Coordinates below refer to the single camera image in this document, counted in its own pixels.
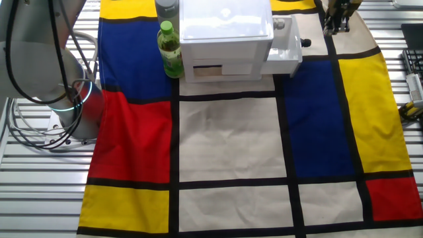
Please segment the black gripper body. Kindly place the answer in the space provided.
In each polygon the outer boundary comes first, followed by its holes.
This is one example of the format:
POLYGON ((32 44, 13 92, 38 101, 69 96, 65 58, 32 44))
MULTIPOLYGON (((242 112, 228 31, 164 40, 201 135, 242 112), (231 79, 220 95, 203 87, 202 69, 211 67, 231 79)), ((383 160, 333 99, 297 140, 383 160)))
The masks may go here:
POLYGON ((362 0, 328 0, 327 17, 351 17, 362 0))

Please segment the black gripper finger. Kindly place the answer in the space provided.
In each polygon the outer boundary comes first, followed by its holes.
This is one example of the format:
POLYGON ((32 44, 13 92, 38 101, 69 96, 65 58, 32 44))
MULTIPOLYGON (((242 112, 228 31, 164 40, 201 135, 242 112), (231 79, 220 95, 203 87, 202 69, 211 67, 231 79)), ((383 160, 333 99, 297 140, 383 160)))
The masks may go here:
POLYGON ((343 33, 350 31, 349 25, 350 16, 348 14, 339 14, 336 17, 336 33, 343 33))
POLYGON ((332 36, 336 35, 338 33, 335 19, 334 17, 328 15, 325 17, 325 25, 323 28, 323 34, 325 36, 332 36))

